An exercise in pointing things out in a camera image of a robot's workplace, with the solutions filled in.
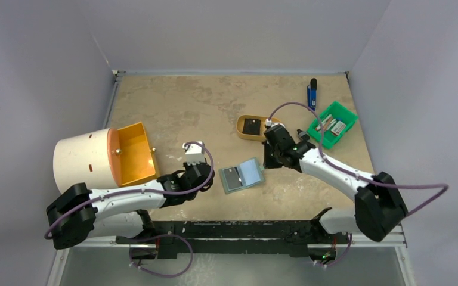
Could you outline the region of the black credit card stack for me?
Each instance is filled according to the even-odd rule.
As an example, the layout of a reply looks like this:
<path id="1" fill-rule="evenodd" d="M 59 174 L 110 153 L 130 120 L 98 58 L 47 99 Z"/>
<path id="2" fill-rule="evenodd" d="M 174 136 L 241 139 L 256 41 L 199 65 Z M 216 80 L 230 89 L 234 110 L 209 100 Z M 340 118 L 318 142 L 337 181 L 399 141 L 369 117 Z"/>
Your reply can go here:
<path id="1" fill-rule="evenodd" d="M 261 135 L 261 120 L 255 118 L 245 118 L 243 122 L 242 134 L 260 136 Z"/>

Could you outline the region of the single black credit card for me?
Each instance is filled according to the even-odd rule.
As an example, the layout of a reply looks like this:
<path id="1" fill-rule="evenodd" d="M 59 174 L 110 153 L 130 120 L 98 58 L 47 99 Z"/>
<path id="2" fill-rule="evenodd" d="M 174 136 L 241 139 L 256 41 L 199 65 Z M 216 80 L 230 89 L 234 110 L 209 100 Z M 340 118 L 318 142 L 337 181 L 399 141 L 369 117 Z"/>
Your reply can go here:
<path id="1" fill-rule="evenodd" d="M 229 191 L 239 189 L 243 186 L 242 179 L 239 174 L 239 170 L 236 167 L 230 167 L 224 169 L 225 180 L 227 183 L 227 189 Z"/>

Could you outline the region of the grey-green card holder wallet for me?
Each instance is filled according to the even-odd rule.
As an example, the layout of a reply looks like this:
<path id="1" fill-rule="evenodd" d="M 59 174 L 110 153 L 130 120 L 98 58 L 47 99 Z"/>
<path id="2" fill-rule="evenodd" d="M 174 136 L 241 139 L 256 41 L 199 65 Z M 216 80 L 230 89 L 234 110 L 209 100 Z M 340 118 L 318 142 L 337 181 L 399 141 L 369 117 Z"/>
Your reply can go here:
<path id="1" fill-rule="evenodd" d="M 244 189 L 251 188 L 255 185 L 259 185 L 261 183 L 265 182 L 264 175 L 263 175 L 263 170 L 264 168 L 261 166 L 259 163 L 258 159 L 256 157 L 251 158 L 249 160 L 246 160 L 238 165 L 231 166 L 231 167 L 236 167 L 239 170 L 240 177 L 242 179 L 242 184 L 243 186 L 239 189 L 235 189 L 232 191 L 229 191 L 227 189 L 227 183 L 225 180 L 225 175 L 224 175 L 224 169 L 230 168 L 230 167 L 225 167 L 222 169 L 219 169 L 219 176 L 221 178 L 222 182 L 222 187 L 224 189 L 225 194 L 231 194 L 237 191 L 242 191 Z"/>

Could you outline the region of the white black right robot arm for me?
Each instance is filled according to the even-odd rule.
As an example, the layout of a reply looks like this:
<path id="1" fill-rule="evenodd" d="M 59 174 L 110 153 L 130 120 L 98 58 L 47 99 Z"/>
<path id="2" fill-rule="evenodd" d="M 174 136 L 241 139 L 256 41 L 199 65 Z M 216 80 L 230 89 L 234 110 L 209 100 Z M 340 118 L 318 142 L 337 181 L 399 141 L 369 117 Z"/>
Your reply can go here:
<path id="1" fill-rule="evenodd" d="M 311 235 L 324 243 L 334 234 L 359 232 L 368 239 L 382 241 L 408 213 L 392 176 L 381 172 L 368 182 L 363 173 L 327 155 L 314 144 L 295 142 L 283 125 L 264 131 L 264 167 L 286 167 L 315 177 L 346 195 L 352 209 L 326 208 L 312 219 Z"/>

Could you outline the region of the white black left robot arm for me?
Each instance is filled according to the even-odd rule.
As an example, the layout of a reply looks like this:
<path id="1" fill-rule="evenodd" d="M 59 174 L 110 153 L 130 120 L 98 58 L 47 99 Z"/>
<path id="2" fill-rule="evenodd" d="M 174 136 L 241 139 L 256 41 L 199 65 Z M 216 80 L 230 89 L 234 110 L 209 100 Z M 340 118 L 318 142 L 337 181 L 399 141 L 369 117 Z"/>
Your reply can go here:
<path id="1" fill-rule="evenodd" d="M 116 189 L 90 189 L 76 183 L 65 190 L 46 209 L 49 228 L 45 239 L 55 249 L 74 247 L 88 238 L 121 235 L 131 226 L 131 237 L 140 244 L 148 243 L 154 228 L 141 216 L 131 220 L 127 214 L 143 214 L 146 210 L 178 206 L 207 191 L 215 172 L 207 163 L 189 166 L 163 175 L 150 182 Z"/>

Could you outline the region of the tan oval tray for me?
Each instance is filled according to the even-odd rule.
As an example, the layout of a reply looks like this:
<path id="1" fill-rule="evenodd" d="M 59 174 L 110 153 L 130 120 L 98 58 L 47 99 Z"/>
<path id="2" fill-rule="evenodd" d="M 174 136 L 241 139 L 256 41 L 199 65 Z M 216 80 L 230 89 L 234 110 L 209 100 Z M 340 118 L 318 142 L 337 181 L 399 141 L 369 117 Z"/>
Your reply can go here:
<path id="1" fill-rule="evenodd" d="M 255 118 L 255 119 L 260 119 L 261 120 L 261 135 L 260 136 L 252 136 L 252 135 L 244 135 L 244 134 L 242 134 L 243 122 L 244 122 L 245 118 Z M 265 119 L 267 119 L 267 118 L 268 117 L 265 117 L 265 116 L 256 116 L 256 115 L 250 115 L 250 114 L 241 115 L 237 119 L 237 123 L 236 123 L 237 136 L 240 139 L 244 139 L 244 140 L 263 141 L 265 139 L 264 131 L 266 130 L 266 128 L 264 126 L 264 122 L 265 122 Z"/>

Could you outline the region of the orange pencil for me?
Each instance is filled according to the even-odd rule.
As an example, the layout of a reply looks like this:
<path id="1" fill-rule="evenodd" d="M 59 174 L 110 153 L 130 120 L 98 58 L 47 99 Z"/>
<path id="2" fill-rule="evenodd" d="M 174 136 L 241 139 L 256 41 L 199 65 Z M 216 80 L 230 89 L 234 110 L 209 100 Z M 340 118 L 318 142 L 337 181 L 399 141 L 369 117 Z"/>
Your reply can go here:
<path id="1" fill-rule="evenodd" d="M 333 118 L 329 122 L 327 122 L 326 125 L 319 132 L 327 130 L 329 126 L 331 125 L 332 120 Z"/>

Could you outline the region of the yellow drawer box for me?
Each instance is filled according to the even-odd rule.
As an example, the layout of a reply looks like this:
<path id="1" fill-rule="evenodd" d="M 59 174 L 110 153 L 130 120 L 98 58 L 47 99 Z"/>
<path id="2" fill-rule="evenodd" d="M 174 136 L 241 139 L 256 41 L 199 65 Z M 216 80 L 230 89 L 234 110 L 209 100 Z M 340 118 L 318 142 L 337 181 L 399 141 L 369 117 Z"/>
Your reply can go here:
<path id="1" fill-rule="evenodd" d="M 142 122 L 120 128 L 121 186 L 144 184 L 160 176 L 155 150 Z"/>

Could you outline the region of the white red staple box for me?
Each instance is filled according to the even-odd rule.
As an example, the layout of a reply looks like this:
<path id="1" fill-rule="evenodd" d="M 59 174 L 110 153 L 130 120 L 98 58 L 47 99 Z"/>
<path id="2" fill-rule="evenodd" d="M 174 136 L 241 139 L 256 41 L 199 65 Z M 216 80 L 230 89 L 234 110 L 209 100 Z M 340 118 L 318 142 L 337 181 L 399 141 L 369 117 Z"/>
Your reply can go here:
<path id="1" fill-rule="evenodd" d="M 346 124 L 341 121 L 341 120 L 338 120 L 330 129 L 330 132 L 331 134 L 333 134 L 334 136 L 339 136 L 346 128 Z"/>

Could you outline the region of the green plastic bin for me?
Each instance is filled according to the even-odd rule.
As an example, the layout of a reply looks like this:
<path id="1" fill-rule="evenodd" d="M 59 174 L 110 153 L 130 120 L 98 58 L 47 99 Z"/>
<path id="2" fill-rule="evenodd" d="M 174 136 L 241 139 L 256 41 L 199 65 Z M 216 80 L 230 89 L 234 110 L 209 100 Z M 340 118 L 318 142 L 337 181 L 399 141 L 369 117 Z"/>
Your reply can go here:
<path id="1" fill-rule="evenodd" d="M 327 149 L 332 148 L 336 143 L 338 143 L 358 120 L 358 116 L 355 113 L 351 112 L 344 105 L 337 101 L 332 102 L 324 111 L 319 114 L 320 119 L 323 121 L 323 119 L 329 114 L 332 115 L 333 120 L 329 128 L 324 131 L 324 139 L 322 143 L 323 147 Z M 330 129 L 337 122 L 337 118 L 341 118 L 343 120 L 343 122 L 346 124 L 346 128 L 339 136 L 334 136 L 331 134 Z"/>

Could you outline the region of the white cylinder container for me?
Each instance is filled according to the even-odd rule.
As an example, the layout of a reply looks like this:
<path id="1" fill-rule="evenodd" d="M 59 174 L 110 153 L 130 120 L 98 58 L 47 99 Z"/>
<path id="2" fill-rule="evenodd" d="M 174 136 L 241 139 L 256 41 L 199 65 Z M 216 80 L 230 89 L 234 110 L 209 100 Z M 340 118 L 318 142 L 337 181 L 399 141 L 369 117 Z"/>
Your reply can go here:
<path id="1" fill-rule="evenodd" d="M 58 190 L 86 183 L 87 188 L 113 189 L 121 186 L 119 134 L 115 128 L 102 129 L 57 142 L 53 173 Z"/>

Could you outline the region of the black aluminium base frame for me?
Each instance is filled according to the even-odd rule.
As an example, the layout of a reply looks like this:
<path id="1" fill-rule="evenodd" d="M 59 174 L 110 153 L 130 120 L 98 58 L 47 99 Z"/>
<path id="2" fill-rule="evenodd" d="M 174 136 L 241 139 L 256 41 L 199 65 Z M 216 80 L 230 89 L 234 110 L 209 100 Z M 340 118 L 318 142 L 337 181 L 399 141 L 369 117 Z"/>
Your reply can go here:
<path id="1" fill-rule="evenodd" d="M 323 223 L 334 214 L 326 208 L 311 220 L 278 221 L 154 221 L 148 211 L 137 209 L 105 219 L 92 207 L 84 207 L 61 220 L 52 231 L 56 249 L 74 247 L 89 238 L 112 237 L 117 245 L 131 247 L 134 260 L 145 257 L 140 244 L 153 244 L 159 259 L 181 253 L 286 254 L 329 262 L 336 247 L 350 243 L 354 234 L 382 242 L 407 216 L 401 207 L 355 209 L 355 230 L 328 231 Z"/>

